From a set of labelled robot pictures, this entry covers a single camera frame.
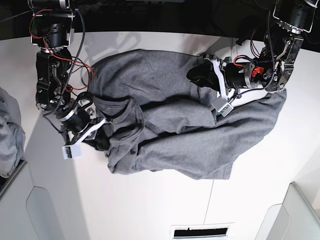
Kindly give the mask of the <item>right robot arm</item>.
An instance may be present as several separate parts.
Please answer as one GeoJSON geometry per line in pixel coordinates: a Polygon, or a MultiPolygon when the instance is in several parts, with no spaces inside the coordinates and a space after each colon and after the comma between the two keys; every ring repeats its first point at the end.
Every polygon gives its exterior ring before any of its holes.
{"type": "Polygon", "coordinates": [[[28,31],[31,43],[40,50],[36,54],[36,105],[46,120],[54,115],[61,123],[55,130],[62,135],[67,151],[77,143],[86,143],[98,151],[110,147],[103,117],[94,118],[90,107],[93,95],[88,91],[94,80],[93,69],[80,60],[85,41],[85,21],[79,8],[69,0],[30,0],[33,12],[28,31]],[[70,79],[75,67],[85,68],[88,83],[73,98],[70,79]]]}

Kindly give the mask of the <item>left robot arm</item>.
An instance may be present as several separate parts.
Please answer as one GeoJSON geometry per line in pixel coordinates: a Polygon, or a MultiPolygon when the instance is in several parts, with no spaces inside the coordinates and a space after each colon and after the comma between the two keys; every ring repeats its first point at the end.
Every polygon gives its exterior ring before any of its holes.
{"type": "Polygon", "coordinates": [[[219,92],[228,103],[253,91],[282,91],[294,70],[304,41],[302,34],[312,30],[318,5],[317,0],[276,1],[268,11],[260,53],[251,42],[253,58],[241,54],[220,59],[204,54],[200,63],[187,72],[187,79],[201,88],[219,92]]]}

